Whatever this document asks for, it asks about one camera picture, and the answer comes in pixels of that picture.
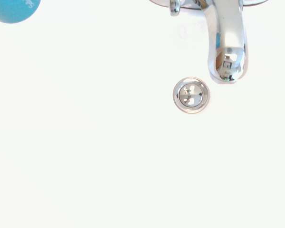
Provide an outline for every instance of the faucet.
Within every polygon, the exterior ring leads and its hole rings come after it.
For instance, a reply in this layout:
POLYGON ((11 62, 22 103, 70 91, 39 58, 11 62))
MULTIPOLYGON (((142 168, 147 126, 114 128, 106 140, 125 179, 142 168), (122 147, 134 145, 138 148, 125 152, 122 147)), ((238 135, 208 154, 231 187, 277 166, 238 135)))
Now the faucet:
POLYGON ((242 18, 243 6, 267 0, 151 0, 169 7, 171 16, 181 8, 202 10, 209 32, 208 68, 212 79, 219 84, 232 84, 247 70, 247 40, 242 18))

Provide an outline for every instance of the drain cover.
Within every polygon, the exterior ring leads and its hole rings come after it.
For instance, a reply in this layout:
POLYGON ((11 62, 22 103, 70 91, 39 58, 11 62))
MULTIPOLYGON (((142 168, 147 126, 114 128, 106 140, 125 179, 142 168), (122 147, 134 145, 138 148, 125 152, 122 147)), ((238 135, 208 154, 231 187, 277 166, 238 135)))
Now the drain cover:
POLYGON ((176 84, 173 100, 183 112, 198 113, 208 104, 209 89, 200 79, 187 77, 176 84))

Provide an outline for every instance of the faucet handle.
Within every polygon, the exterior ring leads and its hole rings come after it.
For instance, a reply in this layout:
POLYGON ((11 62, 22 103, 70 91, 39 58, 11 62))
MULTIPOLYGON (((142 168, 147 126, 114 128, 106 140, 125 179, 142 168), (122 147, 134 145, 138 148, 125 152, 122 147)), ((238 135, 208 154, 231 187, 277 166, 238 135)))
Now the faucet handle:
POLYGON ((169 9, 170 15, 176 17, 180 14, 181 0, 170 0, 169 9))

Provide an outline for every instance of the blue object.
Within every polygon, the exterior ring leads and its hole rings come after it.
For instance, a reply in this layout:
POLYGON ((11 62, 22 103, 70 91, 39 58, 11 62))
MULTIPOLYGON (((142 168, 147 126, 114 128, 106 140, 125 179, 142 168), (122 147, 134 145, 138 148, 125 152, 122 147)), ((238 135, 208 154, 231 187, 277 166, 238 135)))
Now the blue object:
POLYGON ((41 0, 0 0, 0 21, 18 23, 37 10, 41 0))
POLYGON ((216 50, 220 47, 220 33, 217 33, 216 50))

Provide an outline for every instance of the blue soap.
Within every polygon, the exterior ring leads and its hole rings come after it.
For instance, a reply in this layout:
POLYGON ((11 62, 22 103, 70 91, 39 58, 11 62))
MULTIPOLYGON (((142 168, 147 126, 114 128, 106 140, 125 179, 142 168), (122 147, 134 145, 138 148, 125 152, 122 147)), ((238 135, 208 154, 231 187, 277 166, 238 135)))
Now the blue soap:
POLYGON ((0 21, 18 23, 29 18, 41 0, 0 0, 0 21))

